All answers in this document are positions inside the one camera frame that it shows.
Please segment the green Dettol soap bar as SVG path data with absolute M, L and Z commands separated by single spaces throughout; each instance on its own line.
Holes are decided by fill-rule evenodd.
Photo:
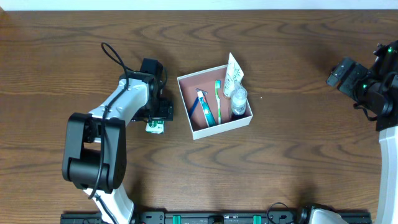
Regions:
M 165 121 L 153 120 L 146 124 L 146 132 L 151 134 L 163 134 L 165 131 Z

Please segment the blue disposable razor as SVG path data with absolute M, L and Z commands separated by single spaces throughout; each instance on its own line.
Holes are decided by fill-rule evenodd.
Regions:
M 207 95 L 207 94 L 208 94 L 207 91 L 201 90 L 201 89 L 199 89 L 199 88 L 195 88 L 195 90 L 196 90 L 196 91 L 201 91 L 201 92 L 203 93 L 203 95 Z M 192 117 L 192 115 L 193 115 L 193 113 L 195 112 L 195 109 L 196 109 L 198 103 L 199 103 L 199 97 L 197 96 L 196 99 L 195 99 L 195 101 L 194 101 L 194 103 L 193 103 L 193 105 L 192 105 L 192 107 L 191 107 L 191 109 L 190 109 L 190 111 L 188 112 L 188 117 L 189 117 L 189 118 Z

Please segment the teal toothpaste tube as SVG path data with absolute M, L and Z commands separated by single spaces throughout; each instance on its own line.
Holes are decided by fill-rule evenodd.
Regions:
M 206 101 L 206 97 L 202 91 L 197 91 L 198 99 L 201 104 L 203 114 L 205 116 L 206 124 L 208 127 L 216 126 L 216 121 L 211 113 L 210 107 Z

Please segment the green white toothbrush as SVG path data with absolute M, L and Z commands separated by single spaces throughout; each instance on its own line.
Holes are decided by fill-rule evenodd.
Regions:
M 218 124 L 221 124 L 221 99 L 218 94 L 218 90 L 221 89 L 221 80 L 215 80 L 215 98 L 217 102 L 217 109 L 218 109 Z

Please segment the clear spray bottle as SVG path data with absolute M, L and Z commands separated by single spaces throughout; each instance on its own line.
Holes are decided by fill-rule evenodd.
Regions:
M 231 120 L 235 121 L 244 117 L 247 104 L 247 90 L 240 82 L 234 83 L 234 90 L 231 95 Z

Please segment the white cream tube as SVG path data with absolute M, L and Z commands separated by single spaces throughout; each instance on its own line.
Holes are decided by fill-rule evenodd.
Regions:
M 236 61 L 232 53 L 229 53 L 228 66 L 226 68 L 226 76 L 224 79 L 223 94 L 227 98 L 231 98 L 231 95 L 235 88 L 235 83 L 241 83 L 244 72 Z

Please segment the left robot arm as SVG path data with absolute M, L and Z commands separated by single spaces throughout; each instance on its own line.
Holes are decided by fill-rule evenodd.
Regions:
M 99 107 L 69 117 L 62 175 L 88 194 L 100 211 L 63 214 L 61 223 L 137 221 L 134 203 L 123 186 L 126 127 L 131 121 L 173 120 L 173 103 L 161 95 L 164 71 L 158 60 L 145 58 L 140 70 L 125 70 L 117 89 Z

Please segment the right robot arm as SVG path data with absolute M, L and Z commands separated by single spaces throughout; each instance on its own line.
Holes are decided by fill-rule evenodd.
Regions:
M 381 182 L 376 223 L 397 223 L 397 42 L 378 44 L 374 65 L 349 57 L 335 66 L 327 84 L 354 100 L 354 109 L 373 112 L 381 147 Z

